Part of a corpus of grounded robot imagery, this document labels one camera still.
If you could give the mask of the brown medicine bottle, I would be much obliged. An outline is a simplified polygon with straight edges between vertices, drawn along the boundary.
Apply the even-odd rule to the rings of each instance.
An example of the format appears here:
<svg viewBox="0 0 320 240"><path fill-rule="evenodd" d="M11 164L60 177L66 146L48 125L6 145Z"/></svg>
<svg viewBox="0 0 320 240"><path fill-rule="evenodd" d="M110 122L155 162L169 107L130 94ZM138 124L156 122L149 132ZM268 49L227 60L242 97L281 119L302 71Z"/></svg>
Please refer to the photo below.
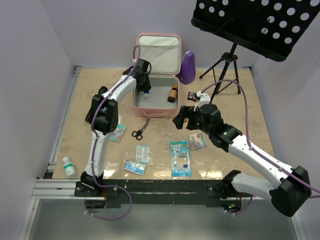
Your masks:
<svg viewBox="0 0 320 240"><path fill-rule="evenodd" d="M167 101L169 103L175 103L176 102L176 99L178 97L178 86L177 85L174 85L172 87L172 89L170 90L169 92L169 95L167 97Z"/></svg>

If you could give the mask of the large blue packet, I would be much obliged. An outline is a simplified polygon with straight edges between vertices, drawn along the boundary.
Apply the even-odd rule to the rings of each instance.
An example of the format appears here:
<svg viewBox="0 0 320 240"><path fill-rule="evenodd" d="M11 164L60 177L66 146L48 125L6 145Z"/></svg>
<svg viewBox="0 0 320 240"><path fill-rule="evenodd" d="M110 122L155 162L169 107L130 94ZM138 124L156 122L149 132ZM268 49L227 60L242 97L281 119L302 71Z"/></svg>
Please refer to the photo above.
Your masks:
<svg viewBox="0 0 320 240"><path fill-rule="evenodd" d="M192 175L187 141L170 142L170 159L172 177L190 177Z"/></svg>

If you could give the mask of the pink medicine kit case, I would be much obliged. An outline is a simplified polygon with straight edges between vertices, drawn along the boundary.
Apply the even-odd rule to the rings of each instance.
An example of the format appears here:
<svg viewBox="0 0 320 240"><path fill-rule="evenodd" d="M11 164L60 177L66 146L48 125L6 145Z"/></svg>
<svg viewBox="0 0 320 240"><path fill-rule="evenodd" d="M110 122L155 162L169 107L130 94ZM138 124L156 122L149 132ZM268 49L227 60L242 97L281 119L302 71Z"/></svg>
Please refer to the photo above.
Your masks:
<svg viewBox="0 0 320 240"><path fill-rule="evenodd" d="M168 97L173 87L180 88L176 75L182 62L182 40L173 34L141 34L136 39L140 58L151 63L149 95L135 90L132 96L136 116L147 118L175 117L180 109L180 93L174 93L174 102Z"/></svg>

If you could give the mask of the white green bottle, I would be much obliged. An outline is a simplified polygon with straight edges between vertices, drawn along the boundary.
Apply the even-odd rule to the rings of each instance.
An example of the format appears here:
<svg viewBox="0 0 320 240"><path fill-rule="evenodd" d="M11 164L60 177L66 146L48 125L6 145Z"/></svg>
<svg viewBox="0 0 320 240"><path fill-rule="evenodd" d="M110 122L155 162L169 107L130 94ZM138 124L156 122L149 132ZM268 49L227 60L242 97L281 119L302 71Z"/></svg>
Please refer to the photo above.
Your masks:
<svg viewBox="0 0 320 240"><path fill-rule="evenodd" d="M62 158L63 169L67 178L74 178L77 173L73 163L70 161L68 157Z"/></svg>

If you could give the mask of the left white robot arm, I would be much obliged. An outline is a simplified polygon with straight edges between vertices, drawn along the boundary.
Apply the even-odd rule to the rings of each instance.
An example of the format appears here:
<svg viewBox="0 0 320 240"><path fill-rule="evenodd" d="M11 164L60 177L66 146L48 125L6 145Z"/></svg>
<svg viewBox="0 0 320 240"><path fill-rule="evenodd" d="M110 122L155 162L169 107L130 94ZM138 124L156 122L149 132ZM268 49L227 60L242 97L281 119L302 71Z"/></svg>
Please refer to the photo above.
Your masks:
<svg viewBox="0 0 320 240"><path fill-rule="evenodd" d="M105 93L93 96L87 121L91 124L92 143L87 166L80 176L80 182L92 196L99 196L104 190L104 160L110 136L119 121L118 104L133 90L149 91L149 74L152 65L138 59L135 65L122 73L120 80Z"/></svg>

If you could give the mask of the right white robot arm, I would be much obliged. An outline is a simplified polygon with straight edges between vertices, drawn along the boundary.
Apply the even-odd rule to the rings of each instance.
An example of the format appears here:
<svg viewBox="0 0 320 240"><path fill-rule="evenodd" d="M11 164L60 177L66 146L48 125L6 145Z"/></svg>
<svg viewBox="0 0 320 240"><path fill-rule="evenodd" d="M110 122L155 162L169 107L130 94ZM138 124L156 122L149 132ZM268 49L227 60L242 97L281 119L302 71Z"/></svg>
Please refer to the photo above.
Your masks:
<svg viewBox="0 0 320 240"><path fill-rule="evenodd" d="M216 105L184 105L172 121L177 129L182 129L185 120L188 130L202 131L214 146L241 159L263 176L260 179L231 171L222 185L227 196L247 193L263 198L287 217L292 217L311 196L311 190L306 186L310 182L309 173L305 168L285 164L250 143L240 130L224 123Z"/></svg>

